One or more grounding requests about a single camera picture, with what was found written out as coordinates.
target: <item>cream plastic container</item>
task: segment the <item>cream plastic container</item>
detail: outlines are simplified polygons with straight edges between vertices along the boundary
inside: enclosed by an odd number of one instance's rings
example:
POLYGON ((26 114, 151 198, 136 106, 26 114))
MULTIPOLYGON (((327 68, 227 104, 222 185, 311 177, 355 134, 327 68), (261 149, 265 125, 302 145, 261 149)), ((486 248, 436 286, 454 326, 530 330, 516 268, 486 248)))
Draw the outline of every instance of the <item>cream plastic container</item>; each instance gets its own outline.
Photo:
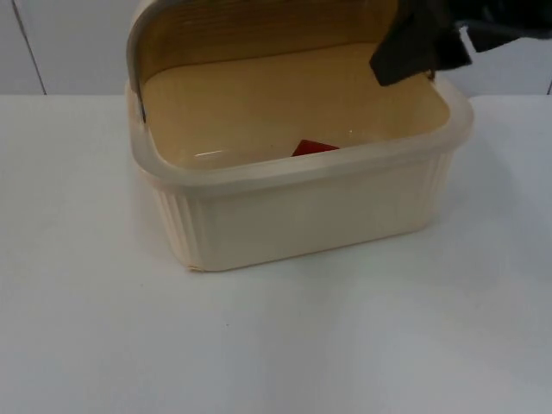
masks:
POLYGON ((202 3, 145 2, 129 38, 132 151, 183 264, 222 271, 430 222, 474 115, 446 81, 377 85, 367 62, 390 2, 358 26, 364 0, 220 0, 223 22, 202 3), (341 149, 290 158, 301 139, 341 149))

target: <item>storage box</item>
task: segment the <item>storage box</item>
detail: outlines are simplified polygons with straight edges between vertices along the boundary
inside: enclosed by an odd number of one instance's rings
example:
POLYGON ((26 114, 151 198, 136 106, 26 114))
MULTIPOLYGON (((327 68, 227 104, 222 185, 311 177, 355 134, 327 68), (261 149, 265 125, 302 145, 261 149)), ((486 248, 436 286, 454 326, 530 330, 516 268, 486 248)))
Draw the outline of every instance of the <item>storage box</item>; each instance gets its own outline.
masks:
POLYGON ((129 37, 131 144, 182 263, 244 267, 430 221, 473 112, 445 81, 377 85, 367 62, 389 4, 142 5, 129 37), (291 158, 302 139, 340 149, 291 158))

